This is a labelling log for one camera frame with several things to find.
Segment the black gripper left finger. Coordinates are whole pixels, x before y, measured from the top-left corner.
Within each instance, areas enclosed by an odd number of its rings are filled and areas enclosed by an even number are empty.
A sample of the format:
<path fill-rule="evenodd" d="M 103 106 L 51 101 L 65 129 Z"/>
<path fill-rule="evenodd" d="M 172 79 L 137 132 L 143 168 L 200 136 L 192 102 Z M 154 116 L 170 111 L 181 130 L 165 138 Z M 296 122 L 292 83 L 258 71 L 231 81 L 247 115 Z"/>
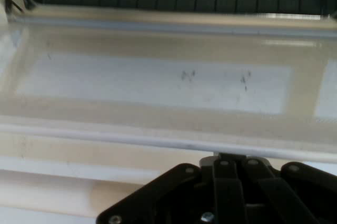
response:
<path fill-rule="evenodd" d="M 101 212 L 96 223 L 247 223 L 243 155 L 179 164 Z"/>

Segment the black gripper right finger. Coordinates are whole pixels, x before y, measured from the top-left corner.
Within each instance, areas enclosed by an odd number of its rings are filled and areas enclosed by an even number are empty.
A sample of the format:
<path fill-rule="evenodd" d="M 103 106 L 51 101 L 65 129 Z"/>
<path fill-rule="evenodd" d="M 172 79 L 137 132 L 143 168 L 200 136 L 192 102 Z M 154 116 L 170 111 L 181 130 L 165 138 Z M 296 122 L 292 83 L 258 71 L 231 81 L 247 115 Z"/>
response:
<path fill-rule="evenodd" d="M 336 176 L 300 162 L 280 170 L 233 155 L 233 223 L 336 223 Z"/>

